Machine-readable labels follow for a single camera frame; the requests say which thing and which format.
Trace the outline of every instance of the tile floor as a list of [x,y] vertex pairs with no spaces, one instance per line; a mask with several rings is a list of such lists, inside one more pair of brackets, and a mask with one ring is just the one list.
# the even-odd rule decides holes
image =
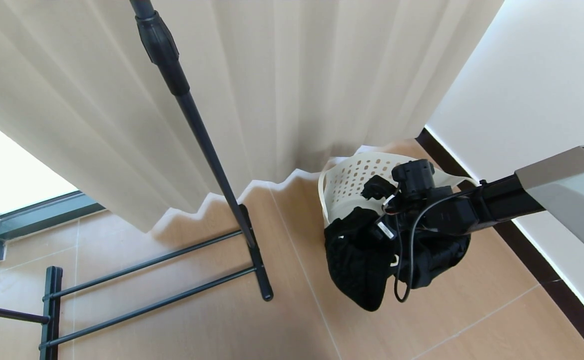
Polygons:
[[[427,154],[415,141],[392,151]],[[316,180],[246,197],[274,300],[250,274],[59,347],[61,360],[96,359],[584,359],[584,340],[499,235],[474,235],[465,259],[397,303],[390,286],[377,312],[342,295],[327,271]],[[8,246],[0,307],[40,313],[45,268],[63,287],[91,280],[236,228],[213,202],[201,220],[177,214],[143,234],[102,212]],[[64,298],[61,335],[121,315],[245,267],[241,236]],[[38,357],[40,326],[0,319],[0,360]]]

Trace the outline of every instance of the baseboard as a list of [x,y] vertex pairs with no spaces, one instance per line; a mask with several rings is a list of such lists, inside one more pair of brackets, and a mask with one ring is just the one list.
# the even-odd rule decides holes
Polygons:
[[[457,176],[470,177],[470,174],[459,164],[459,161],[445,150],[444,146],[427,129],[424,129],[416,140],[443,171]],[[463,190],[469,187],[472,187],[472,185],[468,182],[464,182],[460,186]],[[583,303],[513,222],[500,223],[494,228],[552,297],[556,305],[561,308],[561,311],[584,339]]]

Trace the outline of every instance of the laundry basket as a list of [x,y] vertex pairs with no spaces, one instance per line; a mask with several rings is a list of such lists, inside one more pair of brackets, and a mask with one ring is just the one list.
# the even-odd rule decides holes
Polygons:
[[[324,225],[331,224],[335,219],[344,219],[355,207],[374,210],[381,215],[381,205],[385,200],[365,200],[361,196],[363,185],[374,175],[395,184],[392,180],[392,169],[414,160],[417,159],[383,152],[362,152],[338,163],[331,159],[319,177],[319,199]],[[434,170],[434,184],[437,187],[455,187],[465,180],[478,186],[472,178],[450,175],[438,168]]]

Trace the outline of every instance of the curtain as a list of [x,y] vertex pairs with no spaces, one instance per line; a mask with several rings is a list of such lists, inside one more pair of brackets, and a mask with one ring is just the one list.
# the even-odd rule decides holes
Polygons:
[[[415,137],[502,0],[153,3],[240,194]],[[133,16],[123,0],[0,0],[0,130],[148,231],[219,189]]]

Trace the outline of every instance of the black metal rack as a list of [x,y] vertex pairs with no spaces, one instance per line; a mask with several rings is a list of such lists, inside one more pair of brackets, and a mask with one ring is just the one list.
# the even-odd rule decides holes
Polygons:
[[[214,239],[209,239],[207,241],[203,241],[202,243],[194,244],[184,249],[182,248],[172,253],[168,253],[167,255],[142,262],[141,264],[137,264],[130,268],[117,271],[98,279],[70,287],[69,289],[65,290],[61,290],[63,269],[57,266],[50,266],[47,268],[45,274],[43,315],[27,314],[24,312],[0,309],[0,317],[18,321],[36,322],[42,325],[41,343],[38,346],[41,360],[56,360],[58,357],[59,344],[69,342],[70,340],[74,340],[78,337],[83,337],[88,333],[90,334],[95,331],[102,330],[122,321],[127,321],[133,317],[137,317],[147,312],[151,312],[152,310],[159,309],[163,306],[173,303],[174,301],[179,301],[183,298],[193,296],[194,294],[198,294],[199,292],[213,288],[216,285],[223,284],[227,281],[234,280],[251,272],[256,274],[258,287],[260,288],[263,300],[270,301],[274,297],[274,293],[272,292],[272,287],[269,284],[265,266],[260,255],[260,249],[258,248],[258,243],[256,242],[256,237],[251,225],[250,215],[245,205],[239,205],[237,203],[234,193],[230,187],[230,183],[225,176],[225,172],[223,171],[221,162],[216,155],[212,141],[207,134],[203,120],[198,113],[198,109],[196,109],[196,104],[194,104],[194,99],[192,98],[192,95],[189,91],[189,84],[187,83],[185,74],[183,73],[180,63],[178,63],[178,50],[174,44],[174,40],[170,34],[170,31],[162,21],[159,14],[152,7],[150,0],[130,0],[130,3],[132,4],[134,13],[136,14],[135,19],[143,46],[145,47],[145,50],[147,51],[147,54],[149,55],[152,63],[158,66],[159,71],[161,72],[162,77],[165,79],[165,82],[168,85],[171,93],[176,97],[178,105],[180,105],[180,109],[182,110],[183,115],[187,119],[187,123],[189,123],[189,127],[192,129],[192,132],[196,137],[196,141],[198,141],[198,145],[203,151],[203,155],[205,155],[205,159],[207,160],[212,173],[214,173],[214,177],[221,187],[221,191],[223,192],[225,199],[230,205],[230,209],[236,218],[239,229],[219,237],[215,237]],[[165,260],[169,260],[191,251],[204,248],[205,246],[218,243],[240,234],[245,236],[248,248],[250,249],[250,257],[252,260],[251,266],[230,275],[218,278],[217,280],[211,281],[207,284],[195,287],[194,289],[189,289],[170,298],[142,307],[141,309],[128,312],[127,314],[115,317],[108,321],[104,321],[97,325],[89,326],[82,330],[64,335],[63,337],[59,337],[58,333],[62,296],[87,289],[88,287],[93,287],[94,285],[104,283],[108,280],[112,280],[123,275],[127,275],[131,272],[144,269],[148,266],[159,264]]]

